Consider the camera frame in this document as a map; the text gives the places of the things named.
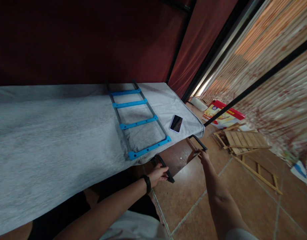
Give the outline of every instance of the black metal pole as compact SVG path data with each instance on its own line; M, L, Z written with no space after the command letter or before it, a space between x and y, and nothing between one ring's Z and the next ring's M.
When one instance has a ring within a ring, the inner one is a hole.
M170 68L169 68L169 72L168 72L168 75L167 75L166 84L169 83L171 73L172 73L172 70L173 70L174 65L176 63L176 60L177 60L177 57L178 57L178 54L179 54L179 51L180 51L180 48L181 48L181 44L182 44L184 36L186 34L186 31L187 31L187 28L188 28L188 25L189 25L189 22L190 22L190 19L191 19L191 16L192 16L194 6L196 5L196 2L197 2L196 0L191 1L190 11L188 12L188 15L187 15L187 17L186 17L186 19L183 23L183 27L182 27L182 30L181 30L181 33L180 33L180 36L179 36L179 39L178 39L177 47L176 47L176 50L174 52L172 62L171 62Z
M250 87L248 87L246 90L244 90L238 97L233 99L227 106L225 106L220 112L218 112L216 115L214 115L211 119L209 119L204 126L208 126L210 123L212 123L214 120L216 120L218 117L220 117L222 114L224 114L227 110L229 110L231 107L233 107L235 104L240 102L243 98L245 98L249 93L251 93L253 90L255 90L257 87L259 87L261 84L266 82L268 79L270 79L273 75L275 75L277 72L279 72L282 68L287 66L290 62L292 62L294 59L299 57L302 53L304 53L307 50L307 41L302 43L299 47L297 47L292 53L290 53L288 56L286 56L283 60L281 60L277 65L275 65L273 68L271 68L266 74L264 74L261 78L259 78L255 83L253 83Z

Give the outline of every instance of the bed sheet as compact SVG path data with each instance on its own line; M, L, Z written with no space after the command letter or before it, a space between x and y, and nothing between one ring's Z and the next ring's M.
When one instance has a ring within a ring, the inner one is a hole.
M172 141L134 161L128 159L105 85L0 87L0 235L192 134L203 136L201 121L168 85L138 85ZM114 98L117 103L142 100L139 94ZM152 117L146 105L121 108L119 114L127 124ZM169 129L175 114L183 118L180 133ZM126 135L136 152L165 138L156 122Z

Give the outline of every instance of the wooden frame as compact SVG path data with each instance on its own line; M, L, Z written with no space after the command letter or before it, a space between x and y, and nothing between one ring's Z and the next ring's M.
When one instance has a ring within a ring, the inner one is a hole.
M229 148L235 155L241 155L258 151L260 149L271 148L267 142L263 139L261 133L252 131L243 132L240 126L244 124L238 124L228 127L224 130L213 133L219 141L222 143L223 148ZM226 144L220 137L220 134L224 134L228 140Z
M263 166L260 165L260 163L258 163L253 157L249 156L248 157L254 161L256 164L257 164L257 171L253 170L250 166L248 166L245 162L245 156L242 155L242 158L239 159L237 156L231 154L231 156L237 160L239 163L241 163L243 166L245 166L251 173L253 173L254 175L256 175L259 179L261 179L265 184L267 184L269 187L271 187L273 190L275 190L277 193L279 193L280 195L282 195L282 192L279 190L278 188L278 177L273 174L272 172L268 171L266 168L264 168ZM270 182L268 182L263 176L261 176L261 168L267 170L271 175L272 175L272 178L273 178L273 182L274 182L274 185L272 185Z

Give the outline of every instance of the red curtain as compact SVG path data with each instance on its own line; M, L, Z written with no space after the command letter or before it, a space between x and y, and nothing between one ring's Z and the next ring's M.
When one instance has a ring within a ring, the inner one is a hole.
M185 17L160 1L0 1L0 85L164 82Z
M237 0L197 1L169 81L169 86L180 98L236 3Z

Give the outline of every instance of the smartphone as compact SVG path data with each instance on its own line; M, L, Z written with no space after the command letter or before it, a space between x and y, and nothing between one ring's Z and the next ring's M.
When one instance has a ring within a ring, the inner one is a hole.
M181 123L182 123L182 117L179 117L177 115L174 115L170 129L172 131L175 131L177 133L180 132L180 128L181 128Z

